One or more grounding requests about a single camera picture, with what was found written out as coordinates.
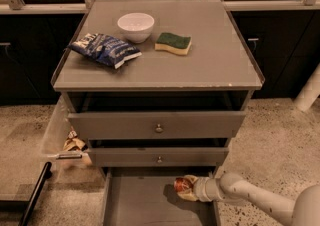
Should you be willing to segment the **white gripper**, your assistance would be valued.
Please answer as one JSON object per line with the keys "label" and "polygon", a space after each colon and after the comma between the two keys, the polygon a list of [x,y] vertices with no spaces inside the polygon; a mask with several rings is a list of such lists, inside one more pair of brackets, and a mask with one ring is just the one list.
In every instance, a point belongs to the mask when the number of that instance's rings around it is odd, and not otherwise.
{"label": "white gripper", "polygon": [[211,202],[217,199],[216,180],[209,177],[197,177],[195,175],[185,175],[183,178],[194,184],[191,189],[180,191],[177,195],[187,201]]}

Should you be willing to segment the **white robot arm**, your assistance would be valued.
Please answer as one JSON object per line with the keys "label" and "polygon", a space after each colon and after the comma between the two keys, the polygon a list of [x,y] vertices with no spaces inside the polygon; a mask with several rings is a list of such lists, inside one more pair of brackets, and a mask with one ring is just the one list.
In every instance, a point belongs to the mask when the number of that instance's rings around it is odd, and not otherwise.
{"label": "white robot arm", "polygon": [[190,201],[247,202],[282,226],[320,226],[319,71],[294,100],[256,100],[218,176],[175,180]]}

